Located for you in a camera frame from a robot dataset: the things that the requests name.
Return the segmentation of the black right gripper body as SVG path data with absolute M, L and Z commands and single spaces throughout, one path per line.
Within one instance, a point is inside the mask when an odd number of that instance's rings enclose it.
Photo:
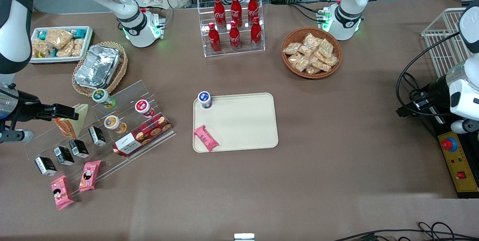
M 19 91 L 19 101 L 15 109 L 14 118 L 18 122 L 30 120 L 51 121 L 58 117 L 57 106 L 41 103 L 37 96 Z

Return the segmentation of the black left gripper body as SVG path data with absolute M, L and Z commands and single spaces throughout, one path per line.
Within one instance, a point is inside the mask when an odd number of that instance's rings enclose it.
M 446 75 L 424 86 L 428 104 L 426 116 L 451 116 L 449 86 Z

